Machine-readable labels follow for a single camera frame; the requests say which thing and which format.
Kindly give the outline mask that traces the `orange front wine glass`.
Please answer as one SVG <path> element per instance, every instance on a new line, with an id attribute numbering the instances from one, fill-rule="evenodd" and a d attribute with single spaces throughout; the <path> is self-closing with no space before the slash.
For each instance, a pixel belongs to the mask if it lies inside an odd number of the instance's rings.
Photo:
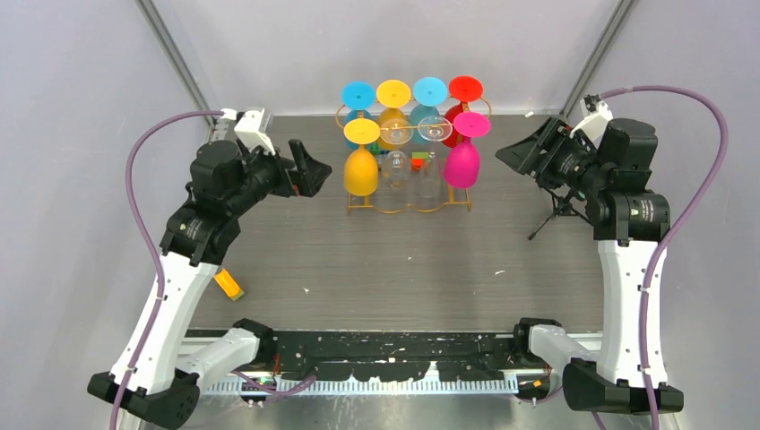
<path id="1" fill-rule="evenodd" d="M 378 186 L 378 167 L 374 155 L 366 146 L 379 138 L 379 125 L 373 120 L 358 117 L 343 127 L 343 133 L 345 138 L 358 145 L 345 162 L 344 187 L 355 196 L 368 196 Z"/>

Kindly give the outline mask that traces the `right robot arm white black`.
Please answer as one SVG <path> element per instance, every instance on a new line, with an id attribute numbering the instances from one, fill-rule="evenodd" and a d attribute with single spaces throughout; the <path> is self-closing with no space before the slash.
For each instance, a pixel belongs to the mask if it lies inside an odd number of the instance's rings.
<path id="1" fill-rule="evenodd" d="M 667 199 L 648 189 L 658 146 L 652 125 L 617 118 L 599 142 L 557 118 L 529 137 L 497 151 L 518 174 L 560 199 L 585 203 L 603 278 L 603 337 L 592 352 L 550 319 L 522 318 L 515 327 L 512 356 L 523 367 L 540 361 L 562 376 L 567 406 L 575 411 L 638 415 L 675 413 L 681 390 L 669 383 L 660 342 L 662 244 L 670 228 Z"/>

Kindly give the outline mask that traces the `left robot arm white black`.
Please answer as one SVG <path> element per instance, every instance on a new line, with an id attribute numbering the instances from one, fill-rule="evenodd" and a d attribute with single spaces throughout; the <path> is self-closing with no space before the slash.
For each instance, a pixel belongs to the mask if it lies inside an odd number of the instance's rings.
<path id="1" fill-rule="evenodd" d="M 201 394 L 228 373 L 246 365 L 263 371 L 273 363 L 272 329 L 248 319 L 190 357 L 178 353 L 203 292 L 239 235 L 240 218 L 270 195 L 312 197 L 332 173 L 300 140 L 289 146 L 289 158 L 249 150 L 240 141 L 210 142 L 196 152 L 187 199 L 152 249 L 158 268 L 150 298 L 121 357 L 92 376 L 89 394 L 145 422 L 178 429 Z"/>

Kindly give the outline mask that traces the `clear wine glass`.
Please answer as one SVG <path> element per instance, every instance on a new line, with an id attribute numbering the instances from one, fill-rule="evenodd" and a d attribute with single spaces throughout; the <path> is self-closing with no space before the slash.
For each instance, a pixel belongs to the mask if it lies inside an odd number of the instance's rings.
<path id="1" fill-rule="evenodd" d="M 419 170 L 419 192 L 422 197 L 436 198 L 441 188 L 436 144 L 443 142 L 452 134 L 452 124 L 444 116 L 426 116 L 419 121 L 417 131 L 422 139 L 430 143 L 427 158 Z"/>
<path id="2" fill-rule="evenodd" d="M 380 137 L 391 148 L 383 161 L 382 173 L 392 188 L 402 188 L 410 179 L 410 159 L 402 147 L 412 135 L 410 123 L 403 118 L 390 119 L 380 126 Z"/>

